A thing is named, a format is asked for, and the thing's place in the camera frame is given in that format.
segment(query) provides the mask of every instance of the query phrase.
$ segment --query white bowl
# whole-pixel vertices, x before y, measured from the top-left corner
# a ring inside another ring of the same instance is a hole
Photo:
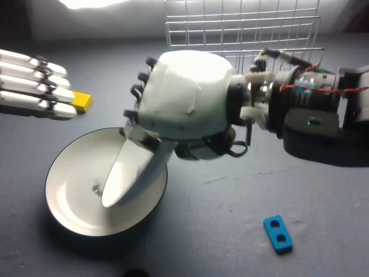
[[[119,128],[97,130],[73,141],[54,160],[45,191],[49,209],[61,225],[77,234],[111,235],[133,227],[154,209],[165,191],[167,169],[127,204],[110,208],[101,204],[104,184],[125,141]],[[142,155],[136,158],[146,161]]]

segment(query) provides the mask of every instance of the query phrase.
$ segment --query sponge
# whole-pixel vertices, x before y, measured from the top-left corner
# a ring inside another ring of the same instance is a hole
[[[80,113],[87,112],[92,104],[92,96],[77,91],[73,91],[73,93],[74,101],[71,103],[71,105]]]

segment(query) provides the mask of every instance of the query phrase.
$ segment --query robotic hand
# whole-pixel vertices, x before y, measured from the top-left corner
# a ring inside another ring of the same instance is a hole
[[[66,120],[76,116],[74,93],[61,66],[42,57],[0,50],[0,113]]]
[[[267,57],[293,67],[268,73]],[[140,73],[142,85],[131,89],[135,109],[124,113],[129,118],[125,135],[136,143],[150,149],[164,144],[167,153],[174,150],[182,159],[238,157],[251,145],[256,123],[283,139],[293,156],[369,166],[369,66],[332,74],[270,49],[260,52],[247,74],[236,74],[222,57],[191,50],[146,63],[149,73]],[[339,105],[346,106],[343,122]],[[232,125],[247,128],[245,141],[234,141]],[[244,151],[235,153],[233,145]]]

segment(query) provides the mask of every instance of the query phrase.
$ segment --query gray table surface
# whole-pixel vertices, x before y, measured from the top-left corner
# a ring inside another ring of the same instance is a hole
[[[369,64],[369,36],[320,36],[322,66]],[[308,162],[255,128],[247,155],[169,162],[166,193],[140,229],[116,241],[78,239],[48,214],[51,163],[74,139],[124,123],[129,88],[165,41],[14,46],[64,66],[91,110],[67,122],[0,115],[0,276],[121,276],[141,267],[165,276],[368,276],[369,169]],[[280,214],[294,241],[278,256],[263,229]]]

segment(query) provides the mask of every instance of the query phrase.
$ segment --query wire rack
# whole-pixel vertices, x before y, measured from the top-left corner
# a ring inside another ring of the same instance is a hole
[[[312,63],[323,48],[314,48],[320,23],[320,0],[164,0],[167,43],[173,50],[218,54],[248,70],[261,49],[285,50]],[[268,71],[290,65],[268,59]]]

